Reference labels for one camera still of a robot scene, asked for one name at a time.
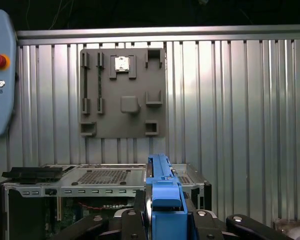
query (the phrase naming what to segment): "gray pegboard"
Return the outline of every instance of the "gray pegboard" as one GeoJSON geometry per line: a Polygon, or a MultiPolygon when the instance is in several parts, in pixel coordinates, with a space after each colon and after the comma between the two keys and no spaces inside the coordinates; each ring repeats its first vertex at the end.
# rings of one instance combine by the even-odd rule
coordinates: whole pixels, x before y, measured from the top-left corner
{"type": "Polygon", "coordinates": [[[83,49],[80,66],[83,136],[165,136],[164,49],[83,49]]]}

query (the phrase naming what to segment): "perforated metal plate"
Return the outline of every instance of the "perforated metal plate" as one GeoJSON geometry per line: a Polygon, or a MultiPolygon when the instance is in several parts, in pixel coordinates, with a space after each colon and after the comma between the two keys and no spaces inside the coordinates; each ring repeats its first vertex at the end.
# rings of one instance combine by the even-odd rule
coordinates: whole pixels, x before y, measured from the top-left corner
{"type": "Polygon", "coordinates": [[[182,185],[191,184],[191,182],[187,176],[178,176],[178,178],[182,185]]]}
{"type": "Polygon", "coordinates": [[[80,184],[119,184],[124,182],[129,171],[126,170],[88,170],[77,182],[80,184]]]}

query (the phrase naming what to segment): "metal panel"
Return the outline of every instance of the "metal panel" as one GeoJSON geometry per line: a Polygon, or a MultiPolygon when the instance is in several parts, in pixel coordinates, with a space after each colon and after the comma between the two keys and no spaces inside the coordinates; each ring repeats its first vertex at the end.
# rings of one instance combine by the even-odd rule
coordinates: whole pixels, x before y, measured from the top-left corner
{"type": "Polygon", "coordinates": [[[145,163],[165,152],[212,183],[221,219],[300,219],[300,25],[18,36],[16,116],[0,138],[0,181],[13,166],[145,163]],[[166,137],[82,138],[80,51],[152,47],[166,49],[166,137]]]}

